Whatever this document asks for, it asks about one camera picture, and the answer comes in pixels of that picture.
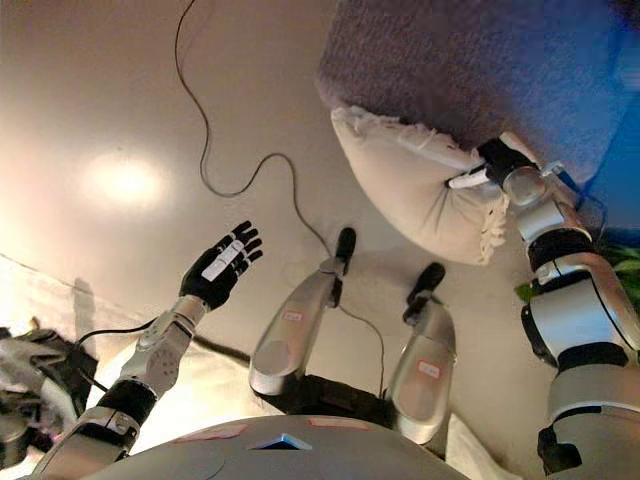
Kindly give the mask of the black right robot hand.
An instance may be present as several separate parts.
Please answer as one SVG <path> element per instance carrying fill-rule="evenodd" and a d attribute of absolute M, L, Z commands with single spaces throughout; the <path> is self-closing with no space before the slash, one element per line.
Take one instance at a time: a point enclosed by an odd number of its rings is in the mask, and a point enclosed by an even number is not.
<path fill-rule="evenodd" d="M 541 175 L 534 153 L 513 132 L 503 132 L 499 137 L 486 141 L 477 149 L 477 153 L 482 163 L 448 179 L 445 182 L 447 188 L 465 189 L 489 183 L 502 188 L 512 174 Z"/>

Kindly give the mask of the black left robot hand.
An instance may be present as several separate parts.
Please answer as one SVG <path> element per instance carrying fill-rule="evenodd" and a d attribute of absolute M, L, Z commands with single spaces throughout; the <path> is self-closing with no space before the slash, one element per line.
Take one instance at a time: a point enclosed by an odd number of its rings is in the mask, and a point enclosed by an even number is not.
<path fill-rule="evenodd" d="M 182 278 L 179 296 L 202 300 L 212 311 L 230 297 L 240 277 L 262 257 L 258 229 L 244 221 L 205 250 Z"/>

